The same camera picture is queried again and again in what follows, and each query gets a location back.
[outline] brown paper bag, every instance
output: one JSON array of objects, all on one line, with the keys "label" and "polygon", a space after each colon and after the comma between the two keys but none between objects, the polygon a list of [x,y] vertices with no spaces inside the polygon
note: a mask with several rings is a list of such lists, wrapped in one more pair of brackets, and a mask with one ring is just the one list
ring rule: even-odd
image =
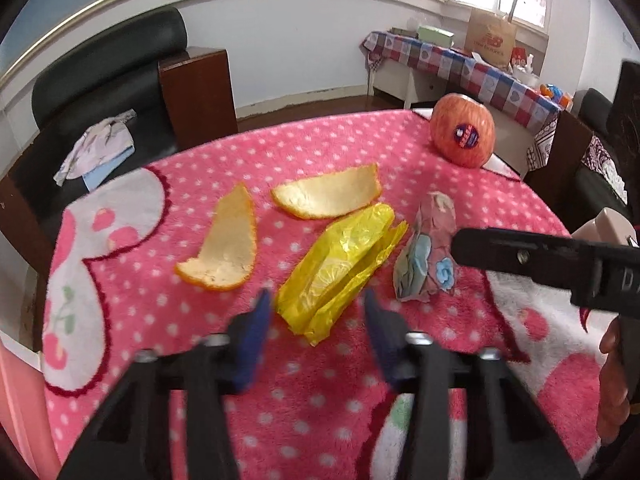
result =
[{"label": "brown paper bag", "polygon": [[466,30],[465,50],[477,52],[487,63],[506,69],[516,44],[517,27],[492,12],[472,9]]}]

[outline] yellow plastic wrapper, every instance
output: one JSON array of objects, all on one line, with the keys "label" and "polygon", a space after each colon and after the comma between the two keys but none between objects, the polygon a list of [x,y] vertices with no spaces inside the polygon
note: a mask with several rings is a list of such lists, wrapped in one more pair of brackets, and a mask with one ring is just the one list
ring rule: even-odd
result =
[{"label": "yellow plastic wrapper", "polygon": [[338,220],[322,233],[276,297],[276,310],[295,334],[317,345],[406,232],[387,204]]}]

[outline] human hand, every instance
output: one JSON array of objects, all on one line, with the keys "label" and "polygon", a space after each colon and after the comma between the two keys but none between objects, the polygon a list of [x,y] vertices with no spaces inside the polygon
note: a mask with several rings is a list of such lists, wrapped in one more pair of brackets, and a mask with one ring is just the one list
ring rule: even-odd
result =
[{"label": "human hand", "polygon": [[629,401],[626,398],[625,371],[618,354],[620,326],[614,319],[600,341],[600,351],[607,361],[600,370],[600,403],[596,430],[603,444],[610,444],[618,436],[620,426],[629,416]]}]

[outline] wooden floor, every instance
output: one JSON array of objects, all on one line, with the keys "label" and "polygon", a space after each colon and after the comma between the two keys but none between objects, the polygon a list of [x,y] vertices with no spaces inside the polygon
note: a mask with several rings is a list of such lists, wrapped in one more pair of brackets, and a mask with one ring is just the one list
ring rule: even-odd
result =
[{"label": "wooden floor", "polygon": [[329,101],[315,101],[301,105],[288,106],[268,114],[238,119],[238,131],[247,132],[257,128],[269,128],[277,124],[303,121],[329,115],[354,114],[375,110],[402,108],[402,101],[387,95],[343,97]]}]

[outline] screw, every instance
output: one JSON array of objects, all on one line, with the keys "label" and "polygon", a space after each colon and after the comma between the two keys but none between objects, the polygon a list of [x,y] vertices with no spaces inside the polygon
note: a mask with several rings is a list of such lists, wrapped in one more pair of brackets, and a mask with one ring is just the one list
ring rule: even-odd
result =
[{"label": "screw", "polygon": [[518,261],[523,265],[526,264],[529,261],[529,251],[519,250]]},{"label": "screw", "polygon": [[227,334],[210,334],[202,338],[204,346],[226,346],[231,342]]},{"label": "screw", "polygon": [[404,336],[404,340],[410,345],[426,346],[432,345],[433,339],[422,332],[407,332]]},{"label": "screw", "polygon": [[153,363],[158,360],[158,355],[153,350],[146,348],[144,350],[138,350],[134,360],[137,363]]},{"label": "screw", "polygon": [[500,351],[497,348],[483,348],[478,356],[485,361],[497,361],[500,359]]}]

